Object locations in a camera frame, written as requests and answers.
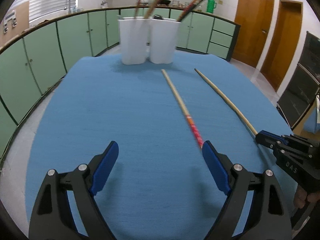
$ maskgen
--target gray floor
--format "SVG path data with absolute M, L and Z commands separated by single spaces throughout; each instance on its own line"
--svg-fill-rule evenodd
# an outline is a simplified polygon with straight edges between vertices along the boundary
M 116 46 L 103 55 L 120 53 Z M 265 77 L 255 68 L 232 59 L 231 64 L 238 68 L 275 106 L 279 97 Z M 30 115 L 20 129 L 8 152 L 7 159 L 0 174 L 0 198 L 8 213 L 28 236 L 28 221 L 25 208 L 25 182 L 31 146 L 36 135 L 40 120 L 54 92 L 49 94 Z

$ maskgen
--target blue tablecloth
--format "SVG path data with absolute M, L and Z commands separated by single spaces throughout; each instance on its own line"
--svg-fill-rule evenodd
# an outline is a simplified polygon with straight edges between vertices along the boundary
M 237 115 L 195 67 L 233 101 L 257 131 L 291 133 L 269 100 L 234 66 L 214 55 L 176 52 L 169 65 L 123 65 L 121 55 L 85 57 L 55 90 L 33 142 L 26 182 L 28 219 L 49 169 L 72 171 L 114 140 L 119 144 L 119 158 L 95 200 L 117 239 L 205 237 L 226 196 L 216 187 L 162 68 L 203 139 L 249 171 L 271 168 L 292 210 L 296 183 L 275 166 L 268 150 L 255 144 Z M 76 225 L 85 234 L 73 195 L 69 198 Z M 244 227 L 251 198 L 250 192 L 235 234 Z

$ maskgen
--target silver bolt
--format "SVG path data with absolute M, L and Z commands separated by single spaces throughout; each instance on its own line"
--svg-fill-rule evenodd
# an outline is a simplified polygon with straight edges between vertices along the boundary
M 233 168 L 236 170 L 236 171 L 241 171 L 242 170 L 242 166 L 240 164 L 235 164 L 233 165 Z
M 78 170 L 79 171 L 85 171 L 87 169 L 87 167 L 88 167 L 87 164 L 80 164 L 79 167 L 78 167 Z
M 271 177 L 271 176 L 273 175 L 273 172 L 272 172 L 272 170 L 266 170 L 266 174 L 267 174 L 269 177 Z
M 54 170 L 54 169 L 48 170 L 48 175 L 49 175 L 49 176 L 52 176 L 54 173 L 55 173 L 55 170 Z

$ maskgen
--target white container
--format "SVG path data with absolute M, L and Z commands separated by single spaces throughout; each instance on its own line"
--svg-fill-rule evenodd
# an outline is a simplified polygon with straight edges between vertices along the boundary
M 174 19 L 150 20 L 150 61 L 156 64 L 169 64 L 177 45 L 180 22 Z
M 141 64 L 147 58 L 149 19 L 125 17 L 119 21 L 122 63 Z

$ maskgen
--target wall-mounted faucet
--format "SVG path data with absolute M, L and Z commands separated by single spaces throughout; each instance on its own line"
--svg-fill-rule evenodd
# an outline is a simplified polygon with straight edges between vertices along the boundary
M 69 11 L 68 14 L 71 14 L 71 0 L 66 0 L 66 6 L 64 7 L 65 10 L 67 10 L 67 2 L 69 1 Z

